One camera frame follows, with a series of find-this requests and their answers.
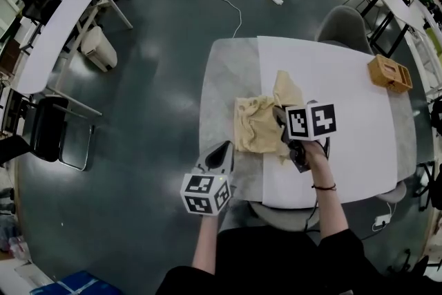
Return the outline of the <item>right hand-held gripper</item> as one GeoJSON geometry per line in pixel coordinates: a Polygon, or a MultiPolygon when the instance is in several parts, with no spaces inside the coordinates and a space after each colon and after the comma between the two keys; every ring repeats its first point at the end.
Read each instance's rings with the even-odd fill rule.
{"type": "Polygon", "coordinates": [[[289,157],[300,173],[310,170],[304,141],[317,142],[329,158],[330,136],[336,132],[333,104],[311,101],[304,106],[273,106],[272,114],[282,129],[281,141],[289,149],[289,157]]]}

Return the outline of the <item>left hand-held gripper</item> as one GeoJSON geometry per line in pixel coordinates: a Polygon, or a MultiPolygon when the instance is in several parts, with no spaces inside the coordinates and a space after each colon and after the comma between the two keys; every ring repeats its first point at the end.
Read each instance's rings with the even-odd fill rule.
{"type": "Polygon", "coordinates": [[[217,143],[199,156],[190,173],[184,175],[180,195],[188,213],[217,216],[231,199],[234,167],[233,143],[217,143]]]}

